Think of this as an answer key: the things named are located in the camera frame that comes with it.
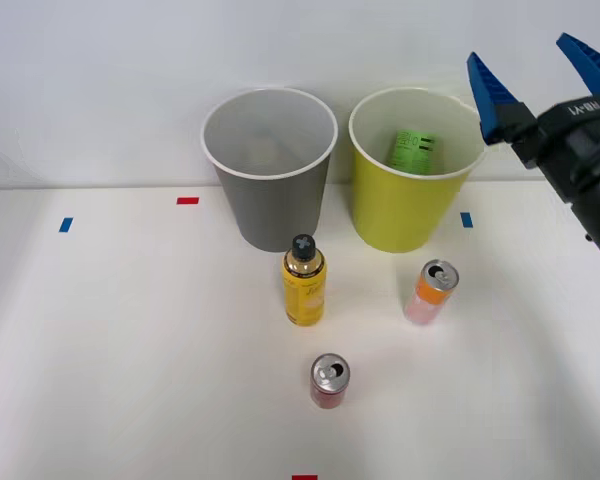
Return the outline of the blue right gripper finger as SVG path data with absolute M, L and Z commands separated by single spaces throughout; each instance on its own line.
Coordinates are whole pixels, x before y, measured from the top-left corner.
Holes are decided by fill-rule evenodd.
M 485 144 L 507 144 L 526 169 L 535 168 L 540 139 L 534 114 L 513 96 L 476 52 L 469 55 L 466 65 Z
M 562 33 L 556 45 L 574 67 L 592 95 L 600 95 L 600 52 L 581 40 Z

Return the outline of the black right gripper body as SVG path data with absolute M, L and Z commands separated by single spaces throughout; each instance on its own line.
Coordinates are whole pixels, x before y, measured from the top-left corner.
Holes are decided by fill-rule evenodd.
M 565 203 L 600 178 L 600 94 L 554 105 L 538 118 L 537 166 Z

